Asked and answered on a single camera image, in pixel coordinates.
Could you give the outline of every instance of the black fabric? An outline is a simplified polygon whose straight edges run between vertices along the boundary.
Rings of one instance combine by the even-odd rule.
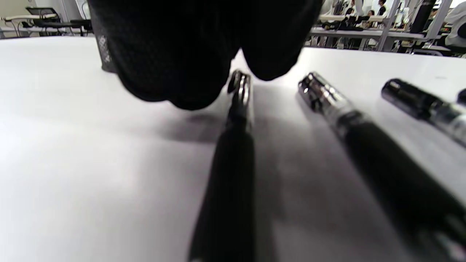
[[[466,38],[466,23],[462,24],[458,28],[458,36],[461,38]]]
[[[72,22],[44,22],[40,19],[35,19],[34,24],[41,28],[80,28],[82,24]]]
[[[363,21],[367,21],[368,19],[368,16],[350,16],[345,17],[343,21],[335,21],[332,23],[325,22],[325,25],[322,24],[322,26],[325,29],[335,29],[342,31],[363,31],[364,28],[357,27],[356,25]]]
[[[377,15],[383,15],[387,11],[387,8],[385,6],[380,7]]]
[[[446,37],[447,37],[446,35],[443,35],[442,37],[440,37],[440,39],[437,40],[437,45],[441,47],[446,47],[446,43],[445,43]]]
[[[240,48],[258,78],[287,73],[322,0],[89,0],[89,5],[132,94],[196,110],[217,98]]]

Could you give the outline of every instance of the white shirt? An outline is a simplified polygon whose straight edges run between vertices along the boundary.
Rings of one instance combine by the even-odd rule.
[[[447,46],[466,48],[466,39],[458,36],[458,28],[466,23],[466,2],[457,5],[446,17],[445,22],[452,24],[452,32],[445,38]]]

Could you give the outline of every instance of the pen barrel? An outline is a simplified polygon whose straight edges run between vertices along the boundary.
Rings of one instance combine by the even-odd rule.
[[[462,205],[385,132],[371,122],[355,121],[358,116],[351,118],[339,122],[347,125],[343,139],[351,157],[376,195],[389,203],[408,230],[442,224],[447,214],[464,218]]]
[[[442,103],[434,108],[428,121],[466,146],[466,109],[452,103]]]
[[[254,141],[248,131],[252,87],[249,75],[242,79],[249,86],[240,88],[246,82],[236,83],[226,128],[215,149],[190,261],[255,260]]]

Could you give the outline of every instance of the desk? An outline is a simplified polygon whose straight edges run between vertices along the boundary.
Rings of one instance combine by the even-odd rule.
[[[312,28],[311,35],[328,36],[328,37],[351,37],[351,38],[379,38],[382,35],[381,30],[364,30],[364,31],[344,31],[344,30],[325,30],[323,28]]]
[[[0,56],[0,261],[185,261],[225,93],[197,112],[138,100],[100,69],[90,37],[4,40]],[[334,133],[303,105],[298,80],[317,70],[464,202],[465,149],[380,89],[401,77],[453,101],[465,67],[305,48],[287,75],[254,80],[258,261],[411,261]],[[241,54],[233,68],[247,71]]]
[[[57,29],[54,29],[54,28],[38,28],[38,27],[32,27],[32,28],[20,27],[20,28],[17,28],[15,30],[15,28],[12,28],[12,27],[0,27],[0,39],[5,38],[3,33],[7,33],[7,32],[8,33],[16,33],[17,36],[20,36],[20,35],[18,35],[17,31],[19,31],[19,33],[22,36],[30,36],[31,33],[40,33],[40,32],[56,33]],[[67,33],[67,32],[69,32],[69,28],[59,28],[58,31],[61,32],[61,33]],[[72,28],[71,32],[73,34],[80,34],[81,33],[81,31],[78,28]]]
[[[327,36],[327,37],[349,37],[349,38],[373,38],[379,40],[382,36],[380,29],[366,29],[364,31],[343,31],[343,30],[325,30],[323,28],[312,28],[310,35]],[[405,32],[389,31],[384,45],[383,51],[390,52],[395,40],[427,40],[422,34],[411,34]],[[364,42],[361,42],[360,50],[362,50]]]

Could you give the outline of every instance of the pen cap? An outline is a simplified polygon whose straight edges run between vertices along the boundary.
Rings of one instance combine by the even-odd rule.
[[[432,104],[441,103],[435,96],[400,79],[391,79],[385,83],[382,97],[409,115],[420,119],[429,119]]]
[[[466,89],[463,89],[458,93],[458,98],[456,101],[457,103],[466,106]]]

